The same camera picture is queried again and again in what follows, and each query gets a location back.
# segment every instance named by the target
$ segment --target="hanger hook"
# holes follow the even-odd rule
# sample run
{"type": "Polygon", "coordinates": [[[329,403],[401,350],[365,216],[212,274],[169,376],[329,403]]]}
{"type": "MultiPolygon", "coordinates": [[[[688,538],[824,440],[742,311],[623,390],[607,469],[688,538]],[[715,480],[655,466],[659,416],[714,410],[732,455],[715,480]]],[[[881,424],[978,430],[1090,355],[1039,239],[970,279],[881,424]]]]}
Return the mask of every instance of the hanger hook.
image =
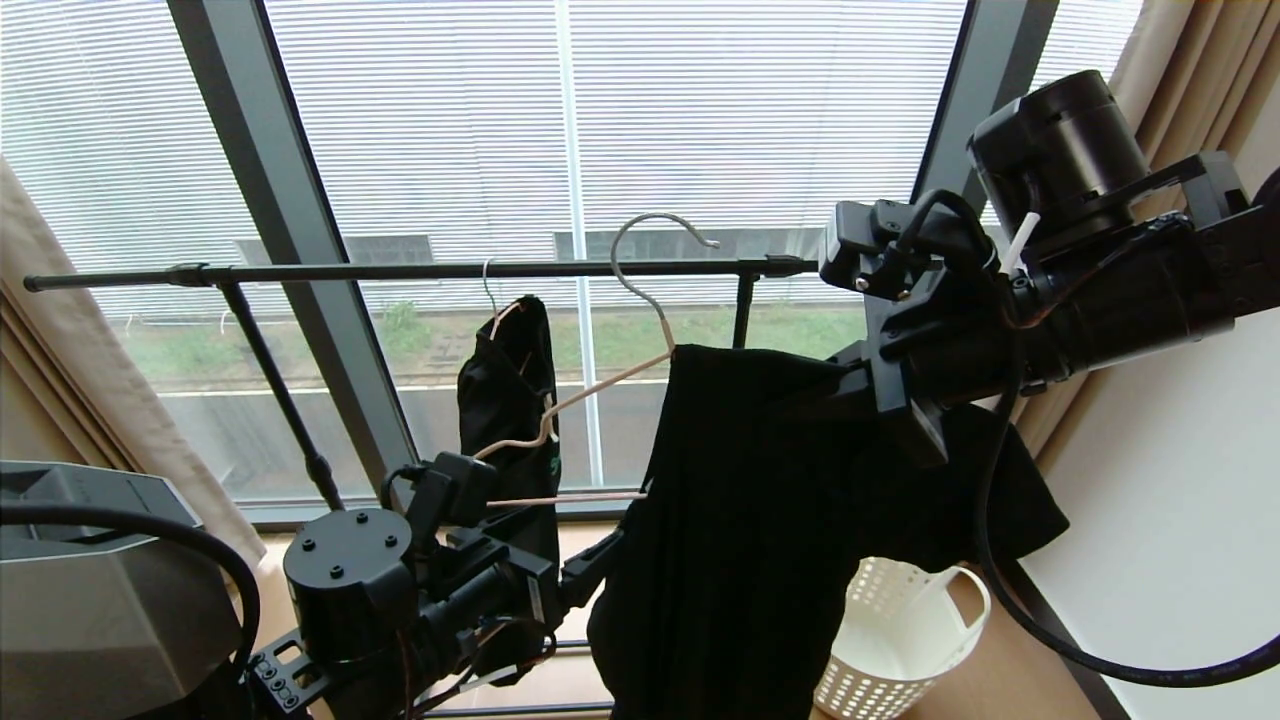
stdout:
{"type": "Polygon", "coordinates": [[[493,263],[493,258],[485,258],[484,265],[480,266],[480,281],[484,283],[484,293],[489,296],[489,306],[493,307],[493,316],[498,316],[498,301],[493,299],[493,291],[489,290],[489,263],[493,263]]]}
{"type": "Polygon", "coordinates": [[[717,249],[719,247],[719,242],[714,240],[707,240],[705,237],[703,237],[703,233],[698,232],[698,228],[695,228],[692,223],[673,213],[644,213],[643,215],[636,215],[635,218],[627,220],[621,228],[618,228],[618,234],[613,236],[613,245],[609,246],[609,266],[613,268],[613,274],[618,278],[618,282],[622,283],[622,287],[630,290],[632,293],[640,296],[641,299],[644,299],[645,302],[653,306],[654,311],[658,313],[658,322],[662,323],[662,336],[667,341],[667,350],[675,350],[676,338],[672,337],[671,334],[671,324],[667,323],[667,314],[662,311],[662,306],[658,305],[658,301],[650,297],[649,293],[631,284],[631,281],[628,281],[627,277],[622,274],[622,268],[618,265],[618,243],[622,242],[622,237],[627,234],[627,231],[630,231],[636,224],[652,218],[664,218],[667,220],[677,223],[678,225],[689,231],[689,234],[694,236],[694,240],[696,240],[704,247],[717,249]]]}

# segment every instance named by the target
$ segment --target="clothing rack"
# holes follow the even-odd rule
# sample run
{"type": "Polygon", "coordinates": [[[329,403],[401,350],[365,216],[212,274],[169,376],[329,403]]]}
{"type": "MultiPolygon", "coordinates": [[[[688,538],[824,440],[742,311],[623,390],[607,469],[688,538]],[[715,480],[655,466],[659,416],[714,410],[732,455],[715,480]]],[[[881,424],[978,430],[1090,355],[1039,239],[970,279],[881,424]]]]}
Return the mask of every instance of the clothing rack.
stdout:
{"type": "MultiPolygon", "coordinates": [[[[746,327],[750,320],[755,282],[760,278],[788,278],[818,270],[815,260],[794,255],[767,255],[756,259],[735,260],[671,260],[621,263],[627,277],[641,275],[737,275],[736,309],[733,314],[732,347],[746,347],[746,327]]],[[[293,397],[289,395],[275,359],[262,337],[248,299],[241,288],[244,283],[300,283],[333,281],[438,281],[489,278],[570,278],[612,277],[613,268],[604,261],[567,263],[503,263],[440,264],[440,265],[211,265],[209,263],[183,263],[164,270],[76,273],[65,275],[28,275],[23,286],[31,292],[60,288],[100,288],[138,286],[177,286],[218,288],[236,316],[253,359],[257,360],[271,388],[275,402],[293,433],[307,469],[307,477],[330,510],[342,510],[342,497],[333,480],[328,460],[312,441],[293,397]]]]}

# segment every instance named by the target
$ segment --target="laundry basket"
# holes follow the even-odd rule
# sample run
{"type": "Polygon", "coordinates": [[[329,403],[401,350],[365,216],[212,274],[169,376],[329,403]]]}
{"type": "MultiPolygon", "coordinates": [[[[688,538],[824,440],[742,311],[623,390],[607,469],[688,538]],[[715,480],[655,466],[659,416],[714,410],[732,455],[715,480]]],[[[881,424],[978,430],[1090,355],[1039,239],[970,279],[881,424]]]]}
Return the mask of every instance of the laundry basket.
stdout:
{"type": "Polygon", "coordinates": [[[964,568],[931,575],[908,562],[863,560],[814,703],[835,717],[897,717],[973,652],[989,614],[987,585],[964,568]],[[982,593],[982,615],[972,625],[947,593],[960,574],[982,593]]]}

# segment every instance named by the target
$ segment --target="black metal rod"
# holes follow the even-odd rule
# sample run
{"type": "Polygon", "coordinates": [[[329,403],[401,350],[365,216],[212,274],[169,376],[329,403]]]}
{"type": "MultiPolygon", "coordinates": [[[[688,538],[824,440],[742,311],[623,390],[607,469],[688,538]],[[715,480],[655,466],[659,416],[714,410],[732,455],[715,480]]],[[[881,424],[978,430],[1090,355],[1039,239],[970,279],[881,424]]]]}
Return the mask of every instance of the black metal rod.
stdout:
{"type": "MultiPolygon", "coordinates": [[[[818,272],[817,260],[792,255],[737,260],[666,260],[622,263],[630,275],[745,275],[787,278],[818,272]]],[[[218,287],[259,282],[323,281],[438,281],[476,279],[485,274],[483,264],[456,265],[209,265],[186,263],[165,270],[129,273],[77,273],[69,275],[27,275],[23,284],[31,292],[72,287],[160,286],[218,287]]],[[[603,261],[503,263],[490,261],[490,278],[568,278],[607,277],[613,269],[603,261]]]]}
{"type": "Polygon", "coordinates": [[[746,324],[751,320],[751,296],[760,275],[742,273],[737,277],[737,307],[733,313],[733,350],[746,347],[746,324]]]}
{"type": "Polygon", "coordinates": [[[612,702],[564,702],[561,705],[513,705],[511,707],[461,707],[436,710],[422,717],[511,717],[512,715],[566,715],[571,712],[611,712],[612,702]]]}
{"type": "Polygon", "coordinates": [[[289,388],[284,384],[284,377],[275,365],[275,357],[271,356],[271,350],[266,346],[266,338],[262,337],[262,331],[253,319],[253,311],[248,306],[244,292],[236,283],[221,284],[219,290],[221,290],[223,297],[227,299],[227,306],[236,315],[236,322],[239,323],[241,332],[244,333],[244,340],[248,342],[250,350],[253,351],[253,357],[257,360],[259,366],[262,368],[266,384],[271,386],[271,395],[275,396],[275,402],[280,406],[280,413],[284,414],[284,421],[289,424],[289,430],[293,432],[293,438],[302,450],[307,477],[311,478],[316,489],[320,491],[320,496],[329,505],[329,510],[342,510],[342,497],[338,495],[338,486],[333,482],[333,470],[329,468],[329,461],[320,455],[320,450],[316,448],[315,442],[311,439],[311,434],[302,421],[302,415],[298,413],[298,406],[293,404],[293,396],[289,395],[289,388]]]}

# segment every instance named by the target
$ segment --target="robotic arm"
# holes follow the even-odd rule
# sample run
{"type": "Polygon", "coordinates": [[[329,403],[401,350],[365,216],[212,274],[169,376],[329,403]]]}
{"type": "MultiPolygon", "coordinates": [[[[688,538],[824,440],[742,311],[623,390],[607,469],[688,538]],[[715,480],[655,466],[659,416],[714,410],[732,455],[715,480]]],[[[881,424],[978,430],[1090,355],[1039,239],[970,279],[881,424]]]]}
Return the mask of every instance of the robotic arm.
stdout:
{"type": "MultiPolygon", "coordinates": [[[[997,411],[1007,414],[1019,392],[1041,392],[1082,370],[1199,341],[1231,329],[1238,316],[1280,305],[1280,173],[1252,205],[1221,152],[1152,173],[1096,72],[1070,76],[1000,110],[978,127],[969,152],[1015,250],[1002,256],[974,209],[947,191],[932,191],[910,205],[840,202],[820,275],[865,296],[868,337],[837,354],[833,360],[847,369],[841,387],[805,407],[806,414],[877,418],[920,466],[938,465],[947,461],[941,415],[950,406],[1000,393],[997,411]],[[1134,219],[1133,202],[1174,184],[1181,187],[1188,213],[1134,219]],[[1014,266],[1016,260],[1023,269],[1014,266]]],[[[81,541],[51,528],[93,523],[28,512],[24,503],[44,496],[28,482],[31,470],[23,473],[22,482],[8,469],[4,477],[6,488],[17,488],[5,495],[4,524],[24,525],[19,534],[26,552],[14,556],[14,543],[4,543],[5,587],[12,573],[81,555],[81,541]]],[[[294,719],[317,698],[339,720],[416,717],[465,689],[468,669],[489,665],[479,662],[486,642],[506,628],[522,626],[547,642],[477,682],[518,675],[554,652],[554,630],[567,609],[584,606],[599,585],[621,536],[559,569],[511,544],[529,520],[526,512],[485,519],[485,500],[497,482],[492,466],[440,454],[433,462],[403,469],[403,475],[413,484],[403,515],[384,501],[383,509],[330,512],[298,532],[284,557],[296,632],[239,666],[225,660],[228,643],[202,646],[204,665],[187,667],[186,683],[150,696],[196,697],[192,678],[205,671],[209,682],[221,678],[218,687],[224,692],[214,696],[241,700],[216,708],[183,701],[186,706],[175,705],[164,717],[294,719]],[[442,525],[457,528],[443,544],[436,539],[442,525]],[[294,648],[297,657],[283,661],[294,648]],[[460,673],[462,679],[449,691],[413,705],[412,698],[435,682],[460,673]]],[[[74,493],[58,498],[84,501],[74,493]]],[[[178,519],[193,525],[192,518],[178,519]]],[[[1125,667],[1068,648],[1015,611],[1000,585],[986,538],[984,500],[975,525],[988,578],[1015,619],[1100,673],[1192,687],[1231,682],[1280,662],[1280,638],[1248,657],[1183,673],[1125,667]]],[[[128,533],[148,532],[115,530],[124,533],[115,533],[116,541],[137,541],[128,533]]],[[[189,571],[206,584],[215,573],[209,562],[189,571]]],[[[128,594],[137,587],[123,583],[116,589],[128,594]]],[[[256,591],[248,594],[256,597],[256,591]]],[[[37,611],[38,603],[27,605],[37,611]]],[[[36,635],[10,634],[10,616],[18,624],[32,619],[12,615],[8,601],[4,606],[3,696],[10,698],[15,696],[8,679],[20,676],[12,665],[26,662],[18,670],[35,673],[67,660],[68,648],[12,644],[10,638],[35,642],[36,635]]],[[[138,612],[140,623],[151,618],[138,612]]],[[[156,653],[175,655],[172,647],[156,653]]],[[[41,716],[120,716],[42,710],[41,716]]]]}

